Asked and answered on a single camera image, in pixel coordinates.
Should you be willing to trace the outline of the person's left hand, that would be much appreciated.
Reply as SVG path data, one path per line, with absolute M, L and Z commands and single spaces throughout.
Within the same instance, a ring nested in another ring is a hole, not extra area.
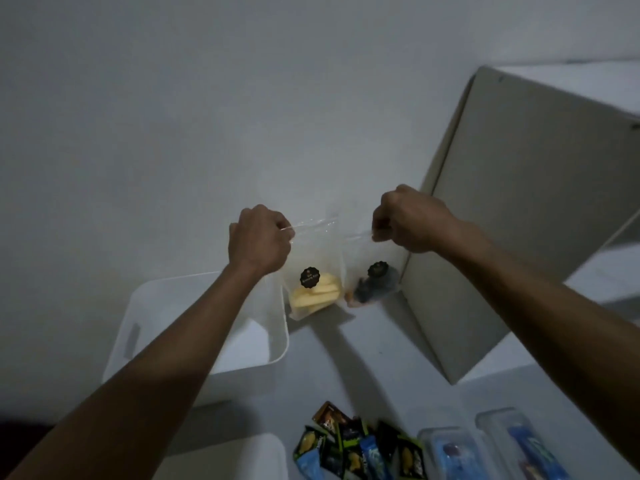
M 259 204 L 243 209 L 238 220 L 229 225 L 228 257 L 231 266 L 249 271 L 256 278 L 283 268 L 291 245 L 277 246 L 274 243 L 274 214 L 281 212 Z

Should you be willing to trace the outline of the person's right hand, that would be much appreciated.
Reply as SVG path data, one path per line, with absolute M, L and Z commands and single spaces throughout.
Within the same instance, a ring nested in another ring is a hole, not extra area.
M 448 252 L 457 220 L 447 206 L 408 185 L 399 185 L 393 191 L 400 192 L 401 197 L 397 204 L 396 233 L 392 242 L 412 253 Z

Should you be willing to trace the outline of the clear pouch of yellow chips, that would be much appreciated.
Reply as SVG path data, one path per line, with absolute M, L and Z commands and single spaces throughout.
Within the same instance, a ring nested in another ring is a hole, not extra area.
M 293 229 L 291 251 L 279 274 L 289 316 L 300 321 L 340 300 L 342 258 L 337 217 L 301 223 Z

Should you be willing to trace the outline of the clear pouch of dark snacks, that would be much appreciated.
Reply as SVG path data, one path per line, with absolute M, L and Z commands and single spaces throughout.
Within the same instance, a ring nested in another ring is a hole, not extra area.
M 343 300 L 348 308 L 371 305 L 401 288 L 407 251 L 392 240 L 375 241 L 363 202 L 344 200 L 338 214 Z

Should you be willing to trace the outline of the person's right forearm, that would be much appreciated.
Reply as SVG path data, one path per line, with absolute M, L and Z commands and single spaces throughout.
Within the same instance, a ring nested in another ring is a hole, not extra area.
M 640 473 L 640 328 L 523 265 L 471 223 L 449 217 L 436 229 L 434 250 Z

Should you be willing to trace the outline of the person's left forearm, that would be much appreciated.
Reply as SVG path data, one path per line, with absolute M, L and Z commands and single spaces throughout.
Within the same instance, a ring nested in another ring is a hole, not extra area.
M 226 266 L 175 322 L 60 421 L 6 480 L 150 480 L 262 277 Z

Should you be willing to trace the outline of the white plastic storage bin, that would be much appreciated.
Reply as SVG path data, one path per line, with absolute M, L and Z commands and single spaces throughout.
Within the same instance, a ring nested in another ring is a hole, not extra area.
M 289 480 L 280 439 L 263 433 L 165 458 L 152 480 Z
M 109 355 L 107 382 L 203 295 L 219 272 L 146 282 L 133 291 Z M 269 274 L 252 290 L 200 389 L 194 407 L 267 393 L 289 348 L 282 286 Z

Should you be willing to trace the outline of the beige cabinet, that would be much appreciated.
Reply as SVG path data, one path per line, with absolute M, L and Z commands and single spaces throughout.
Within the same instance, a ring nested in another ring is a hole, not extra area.
M 422 190 L 640 319 L 640 59 L 480 67 Z

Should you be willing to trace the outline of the pile of colourful snack packets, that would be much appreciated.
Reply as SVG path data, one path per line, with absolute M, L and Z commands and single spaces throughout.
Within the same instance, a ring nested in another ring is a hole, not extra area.
M 371 424 L 324 402 L 292 459 L 304 480 L 429 480 L 422 444 L 393 423 Z

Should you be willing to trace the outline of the clear plastic lidded container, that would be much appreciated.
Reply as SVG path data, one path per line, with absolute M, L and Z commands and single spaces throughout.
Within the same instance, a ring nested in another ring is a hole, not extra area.
M 436 480 L 497 480 L 478 442 L 468 429 L 425 428 L 418 434 L 429 471 Z
M 505 479 L 573 480 L 518 409 L 480 412 L 475 423 Z

